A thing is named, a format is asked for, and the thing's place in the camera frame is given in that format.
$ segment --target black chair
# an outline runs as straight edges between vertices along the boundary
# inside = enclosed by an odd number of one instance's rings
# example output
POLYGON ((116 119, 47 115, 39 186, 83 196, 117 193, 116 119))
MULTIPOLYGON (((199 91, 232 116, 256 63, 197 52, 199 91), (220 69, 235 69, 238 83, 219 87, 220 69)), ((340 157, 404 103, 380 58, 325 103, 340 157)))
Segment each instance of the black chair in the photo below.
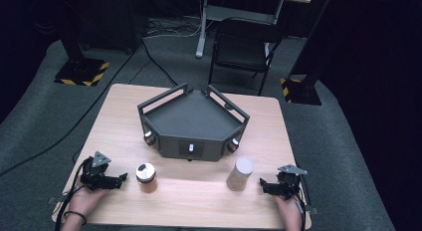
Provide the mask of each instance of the black chair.
POLYGON ((283 35, 279 27, 271 23, 240 18, 221 21, 215 36, 208 84, 253 89, 258 91, 259 96, 270 70, 274 53, 282 38, 283 35), (245 80, 239 76, 235 79, 228 79, 229 73, 224 73, 225 80, 213 81, 214 65, 237 71, 255 72, 255 74, 245 80), (254 81, 259 73, 263 74, 263 78, 257 89, 256 85, 251 87, 249 82, 254 81))

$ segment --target gray carpet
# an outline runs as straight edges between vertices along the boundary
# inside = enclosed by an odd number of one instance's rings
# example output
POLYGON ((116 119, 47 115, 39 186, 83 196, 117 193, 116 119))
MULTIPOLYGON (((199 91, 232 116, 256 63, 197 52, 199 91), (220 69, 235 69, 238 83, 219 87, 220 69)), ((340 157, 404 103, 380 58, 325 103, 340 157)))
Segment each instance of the gray carpet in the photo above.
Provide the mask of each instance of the gray carpet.
MULTIPOLYGON (((197 39, 156 37, 146 39, 145 44, 154 60, 177 83, 187 82, 194 89, 203 89, 207 86, 212 39, 206 42, 204 57, 195 59, 197 39)), ((330 91, 323 84, 316 84, 320 107, 284 101, 280 77, 289 74, 305 42, 295 38, 282 42, 262 96, 280 101, 295 157, 309 172, 308 193, 319 211, 313 216, 311 230, 394 230, 347 120, 330 91)), ((54 206, 47 200, 61 195, 73 169, 72 157, 87 139, 109 83, 172 87, 157 66, 148 64, 149 59, 140 48, 132 57, 120 51, 96 49, 84 54, 109 62, 96 87, 53 83, 68 59, 61 42, 56 42, 50 46, 24 97, 0 124, 0 172, 48 149, 0 177, 0 230, 54 229, 54 206)), ((84 230, 150 229, 175 228, 84 226, 84 230)))

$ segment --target table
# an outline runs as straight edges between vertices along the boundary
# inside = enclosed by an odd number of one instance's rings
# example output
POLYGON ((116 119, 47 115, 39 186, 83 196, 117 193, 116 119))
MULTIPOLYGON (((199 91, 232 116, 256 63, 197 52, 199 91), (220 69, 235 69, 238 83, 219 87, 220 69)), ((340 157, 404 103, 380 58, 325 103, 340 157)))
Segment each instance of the table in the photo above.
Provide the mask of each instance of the table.
MULTIPOLYGON (((78 166, 98 150, 111 159, 107 176, 128 173, 121 189, 113 190, 88 218, 90 223, 280 229, 277 206, 262 192, 259 178, 276 182, 278 167, 295 164, 279 102, 273 98, 229 95, 227 98, 250 116, 240 147, 218 162, 191 162, 164 158, 143 140, 137 105, 168 89, 113 85, 81 151, 80 158, 64 190, 69 190, 78 166), (226 179, 236 159, 252 158, 255 171, 244 191, 227 187, 226 179), (140 191, 135 170, 152 163, 158 188, 140 191)), ((311 227, 307 218, 307 228, 311 227)))
MULTIPOLYGON (((215 6, 215 5, 208 5, 208 0, 204 0, 204 4, 202 7, 201 34, 199 36, 198 47, 196 49, 196 58, 200 59, 203 56, 205 39, 206 39, 205 29, 206 29, 207 20, 221 21, 223 19, 230 18, 230 17, 239 17, 239 18, 265 21, 269 23, 277 23, 279 19, 280 11, 283 6, 283 1, 284 0, 279 0, 277 9, 274 12, 274 15, 269 15, 269 14, 251 12, 251 11, 224 8, 224 7, 215 6)), ((290 0, 290 1, 296 1, 296 2, 302 2, 302 3, 311 2, 311 0, 290 0)))

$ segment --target bracelet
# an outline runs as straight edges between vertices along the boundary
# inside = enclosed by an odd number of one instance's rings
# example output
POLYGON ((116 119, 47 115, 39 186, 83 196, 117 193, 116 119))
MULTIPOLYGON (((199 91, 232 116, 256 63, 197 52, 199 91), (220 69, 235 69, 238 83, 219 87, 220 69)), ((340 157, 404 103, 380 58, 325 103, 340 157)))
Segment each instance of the bracelet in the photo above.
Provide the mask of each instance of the bracelet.
POLYGON ((84 223, 82 225, 85 225, 87 223, 87 218, 84 216, 84 214, 76 212, 76 211, 67 211, 64 213, 65 218, 68 217, 68 214, 76 214, 84 219, 84 223))

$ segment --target hand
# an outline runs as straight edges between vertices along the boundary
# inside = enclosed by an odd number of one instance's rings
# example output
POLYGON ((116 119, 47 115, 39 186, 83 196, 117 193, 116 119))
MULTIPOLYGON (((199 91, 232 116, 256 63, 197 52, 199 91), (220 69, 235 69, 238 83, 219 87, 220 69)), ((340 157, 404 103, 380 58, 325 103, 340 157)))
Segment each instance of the hand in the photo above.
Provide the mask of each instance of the hand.
MULTIPOLYGON (((81 177, 77 180, 78 186, 83 186, 81 183, 81 177)), ((91 191, 90 189, 83 187, 78 190, 71 199, 69 204, 69 210, 81 213, 86 218, 96 209, 100 200, 110 192, 109 189, 96 189, 91 191)), ((79 230, 81 229, 84 219, 77 214, 70 213, 66 219, 65 224, 62 227, 62 231, 65 230, 79 230)))
POLYGON ((276 201, 279 207, 280 217, 285 225, 287 231, 300 231, 302 225, 301 212, 296 203, 294 197, 284 200, 278 195, 273 195, 274 201, 276 201))

